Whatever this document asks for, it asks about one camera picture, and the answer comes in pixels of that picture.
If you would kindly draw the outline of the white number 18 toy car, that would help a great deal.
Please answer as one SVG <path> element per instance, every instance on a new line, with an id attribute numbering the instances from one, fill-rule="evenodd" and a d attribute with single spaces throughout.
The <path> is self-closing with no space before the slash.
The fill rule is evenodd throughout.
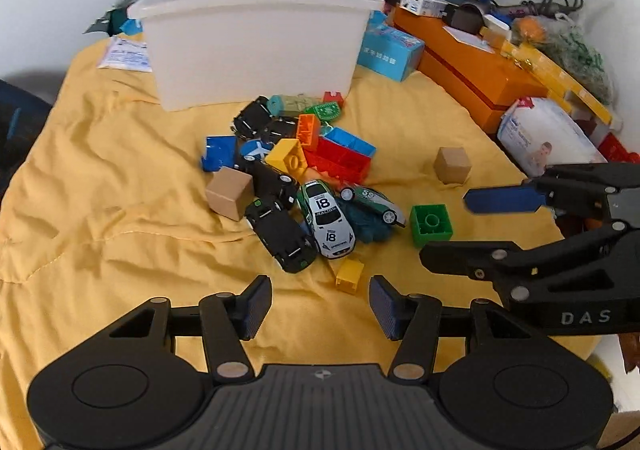
<path id="1" fill-rule="evenodd" d="M 356 236 L 332 189 L 320 179 L 299 187 L 297 203 L 314 238 L 318 252 L 326 259 L 340 259 L 352 253 Z"/>

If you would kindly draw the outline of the orange duplo brick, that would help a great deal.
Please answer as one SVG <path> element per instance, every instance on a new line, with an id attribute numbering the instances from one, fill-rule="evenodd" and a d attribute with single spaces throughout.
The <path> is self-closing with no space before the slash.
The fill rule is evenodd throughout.
<path id="1" fill-rule="evenodd" d="M 320 120 L 313 113 L 302 113 L 298 116 L 296 138 L 304 149 L 317 149 L 320 137 Z"/>

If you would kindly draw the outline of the white wet wipes pack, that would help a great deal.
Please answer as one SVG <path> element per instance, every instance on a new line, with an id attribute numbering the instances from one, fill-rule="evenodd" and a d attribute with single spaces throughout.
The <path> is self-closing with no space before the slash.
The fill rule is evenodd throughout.
<path id="1" fill-rule="evenodd" d="M 503 114 L 497 138 L 529 177 L 555 164 L 606 163 L 578 124 L 548 98 L 518 99 Z"/>

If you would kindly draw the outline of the small white medicine box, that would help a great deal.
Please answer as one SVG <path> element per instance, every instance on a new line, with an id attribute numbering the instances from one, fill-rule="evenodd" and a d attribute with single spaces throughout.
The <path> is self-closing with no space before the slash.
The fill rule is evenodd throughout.
<path id="1" fill-rule="evenodd" d="M 420 17 L 442 18 L 449 3 L 445 0 L 400 0 L 399 6 Z"/>

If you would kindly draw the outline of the black toy car front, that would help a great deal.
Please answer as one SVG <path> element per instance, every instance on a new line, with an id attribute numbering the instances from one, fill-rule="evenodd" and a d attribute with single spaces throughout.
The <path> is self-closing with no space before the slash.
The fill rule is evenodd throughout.
<path id="1" fill-rule="evenodd" d="M 273 197 L 255 199 L 245 209 L 244 216 L 264 247 L 286 273 L 297 274 L 316 259 L 317 250 L 311 237 L 279 200 Z"/>

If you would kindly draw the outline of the black toy car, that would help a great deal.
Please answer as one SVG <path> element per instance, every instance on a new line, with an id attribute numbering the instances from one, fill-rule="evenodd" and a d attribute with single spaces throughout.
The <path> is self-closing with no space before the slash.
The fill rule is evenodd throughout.
<path id="1" fill-rule="evenodd" d="M 297 274 L 316 259 L 317 250 L 311 237 L 279 200 L 273 197 L 255 199 L 245 209 L 244 216 L 264 247 L 286 273 Z"/>
<path id="2" fill-rule="evenodd" d="M 295 178 L 262 162 L 254 155 L 237 158 L 234 167 L 253 178 L 256 198 L 276 199 L 287 211 L 294 207 L 299 189 Z"/>
<path id="3" fill-rule="evenodd" d="M 231 131 L 245 140 L 257 138 L 272 121 L 272 114 L 267 104 L 267 97 L 258 96 L 232 120 Z"/>

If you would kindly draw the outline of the bag of green toys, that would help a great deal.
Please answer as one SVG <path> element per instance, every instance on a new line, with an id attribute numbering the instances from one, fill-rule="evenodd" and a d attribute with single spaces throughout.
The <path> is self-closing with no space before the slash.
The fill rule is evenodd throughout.
<path id="1" fill-rule="evenodd" d="M 605 106 L 615 102 L 615 86 L 608 65 L 592 46 L 582 27 L 567 14 L 526 16 L 513 24 L 516 35 L 541 51 Z"/>

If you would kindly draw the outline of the wooden cube right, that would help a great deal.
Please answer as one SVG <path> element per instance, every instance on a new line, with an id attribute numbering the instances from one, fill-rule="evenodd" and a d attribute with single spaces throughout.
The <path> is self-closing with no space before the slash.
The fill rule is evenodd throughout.
<path id="1" fill-rule="evenodd" d="M 464 184 L 472 163 L 462 147 L 440 147 L 434 161 L 434 171 L 442 184 Z"/>

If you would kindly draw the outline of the orange box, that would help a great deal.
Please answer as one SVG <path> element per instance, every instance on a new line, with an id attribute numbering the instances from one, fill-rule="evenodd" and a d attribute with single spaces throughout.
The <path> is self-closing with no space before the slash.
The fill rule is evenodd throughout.
<path id="1" fill-rule="evenodd" d="M 424 42 L 418 70 L 463 106 L 487 134 L 495 134 L 502 115 L 520 98 L 544 97 L 547 88 L 529 72 L 476 36 L 448 29 L 436 17 L 416 16 L 396 8 L 394 26 Z"/>

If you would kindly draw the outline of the yellow duplo brick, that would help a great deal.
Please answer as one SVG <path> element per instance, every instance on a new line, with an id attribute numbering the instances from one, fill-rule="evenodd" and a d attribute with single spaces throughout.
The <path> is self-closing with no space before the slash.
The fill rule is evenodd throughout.
<path id="1" fill-rule="evenodd" d="M 266 155 L 265 163 L 300 181 L 308 167 L 304 149 L 296 138 L 282 138 Z"/>

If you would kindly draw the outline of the green toy car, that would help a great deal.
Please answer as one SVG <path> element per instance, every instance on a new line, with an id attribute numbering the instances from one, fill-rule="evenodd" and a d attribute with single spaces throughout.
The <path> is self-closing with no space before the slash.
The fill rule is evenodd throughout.
<path id="1" fill-rule="evenodd" d="M 339 191 L 341 199 L 345 202 L 363 207 L 382 219 L 389 226 L 405 227 L 406 218 L 402 210 L 381 192 L 373 188 L 359 185 L 344 185 Z"/>

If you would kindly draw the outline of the yellow flat box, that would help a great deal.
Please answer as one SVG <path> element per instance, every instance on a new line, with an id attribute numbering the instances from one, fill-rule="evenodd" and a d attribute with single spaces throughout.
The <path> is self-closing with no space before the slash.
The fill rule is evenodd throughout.
<path id="1" fill-rule="evenodd" d="M 514 45 L 503 41 L 499 47 L 502 56 L 510 58 L 522 69 L 528 71 L 548 91 L 548 97 L 575 119 L 595 118 L 609 129 L 618 131 L 623 122 L 607 106 L 594 97 L 570 73 L 538 51 L 523 43 Z"/>

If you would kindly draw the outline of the small red brick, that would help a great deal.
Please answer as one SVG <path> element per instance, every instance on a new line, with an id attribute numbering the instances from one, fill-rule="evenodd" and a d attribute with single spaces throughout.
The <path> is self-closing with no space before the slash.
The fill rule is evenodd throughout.
<path id="1" fill-rule="evenodd" d="M 339 106 L 340 108 L 343 108 L 344 98 L 340 92 L 325 92 L 322 97 L 322 103 L 334 103 L 337 104 L 337 106 Z"/>

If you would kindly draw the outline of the dark blue bag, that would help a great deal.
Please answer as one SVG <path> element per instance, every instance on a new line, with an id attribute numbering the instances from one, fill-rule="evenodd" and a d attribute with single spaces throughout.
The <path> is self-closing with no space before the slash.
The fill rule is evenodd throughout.
<path id="1" fill-rule="evenodd" d="M 4 196 L 17 169 L 26 160 L 51 106 L 36 95 L 1 81 L 1 196 Z"/>

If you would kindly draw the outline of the light blue carton box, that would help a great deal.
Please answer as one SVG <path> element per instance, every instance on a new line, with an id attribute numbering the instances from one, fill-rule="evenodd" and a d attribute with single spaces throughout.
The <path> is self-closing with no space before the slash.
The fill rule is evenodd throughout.
<path id="1" fill-rule="evenodd" d="M 386 24 L 369 26 L 364 33 L 357 64 L 396 82 L 416 69 L 424 42 Z"/>

